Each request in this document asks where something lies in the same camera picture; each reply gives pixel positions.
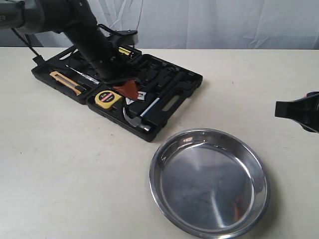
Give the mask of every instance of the screwdriver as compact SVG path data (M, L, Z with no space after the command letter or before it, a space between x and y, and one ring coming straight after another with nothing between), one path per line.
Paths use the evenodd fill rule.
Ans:
M98 81L98 80L96 80L96 79L94 79L93 77L91 77L91 76L88 76L88 75L86 75L86 74L84 74L84 73L82 73L82 72L79 72L79 71L77 71L77 70L75 70L74 68L72 68L72 67L70 67L70 66L68 66L68 65L65 65L66 67L68 67L68 68L70 68L72 71L75 71L76 73L78 73L80 76L82 76L83 78L85 78L85 79L87 79L87 80L89 80L89 81L92 81L94 84L96 84L96 85L98 85L100 82Z

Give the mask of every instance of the white tabletop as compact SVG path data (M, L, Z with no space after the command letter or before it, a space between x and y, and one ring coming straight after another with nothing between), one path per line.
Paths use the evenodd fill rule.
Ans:
M148 183L158 146L193 127L240 138L268 170L269 209L241 238L318 238L319 134L274 112L276 101L319 89L319 52L144 53L204 76L153 143L36 80L28 49L0 48L0 238L194 238L161 214Z

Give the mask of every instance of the robotic arm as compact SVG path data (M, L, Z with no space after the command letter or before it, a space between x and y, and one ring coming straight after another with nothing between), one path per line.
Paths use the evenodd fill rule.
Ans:
M87 0L0 0L0 29L5 28L24 33L64 32L105 83L127 67L97 26Z

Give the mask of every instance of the hammer head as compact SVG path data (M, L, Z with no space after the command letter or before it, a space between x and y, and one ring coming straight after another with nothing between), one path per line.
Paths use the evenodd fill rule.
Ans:
M151 130L151 127L149 125L145 125L142 123L142 119L139 118L138 116L134 117L134 118L130 118L127 114L126 114L126 109L123 107L123 116L124 119L133 127L139 127L142 128L143 130L149 132Z

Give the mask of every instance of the red object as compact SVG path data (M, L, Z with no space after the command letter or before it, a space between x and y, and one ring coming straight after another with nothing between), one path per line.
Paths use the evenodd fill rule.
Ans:
M139 90L134 80L126 81L124 85L114 86L113 88L117 90L121 95L129 98L130 100L136 101L139 98Z

